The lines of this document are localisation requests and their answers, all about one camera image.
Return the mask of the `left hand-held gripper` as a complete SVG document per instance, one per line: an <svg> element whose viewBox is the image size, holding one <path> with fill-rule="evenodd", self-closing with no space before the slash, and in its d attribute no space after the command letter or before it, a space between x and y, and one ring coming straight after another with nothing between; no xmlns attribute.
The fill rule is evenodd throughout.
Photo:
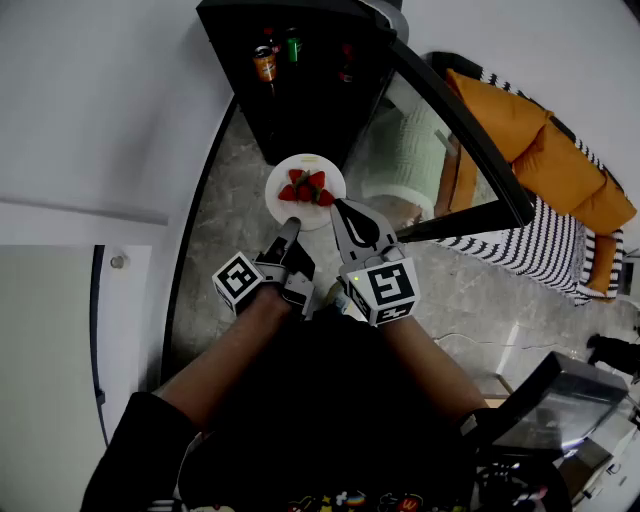
<svg viewBox="0 0 640 512"><path fill-rule="evenodd" d="M298 217L288 218L266 252L253 260L238 252L212 276L216 292L235 315L248 306L260 287L270 285L294 313L307 316L315 289L315 263L297 241L300 229Z"/></svg>

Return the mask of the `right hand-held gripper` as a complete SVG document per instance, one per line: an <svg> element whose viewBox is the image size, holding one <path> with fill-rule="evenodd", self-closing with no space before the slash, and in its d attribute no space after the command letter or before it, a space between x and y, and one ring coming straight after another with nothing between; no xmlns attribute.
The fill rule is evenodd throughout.
<svg viewBox="0 0 640 512"><path fill-rule="evenodd" d="M336 199L330 207L336 245L345 263L340 278L367 323L410 316L421 294L414 261L404 253L388 219L365 204ZM381 251L362 258L359 251Z"/></svg>

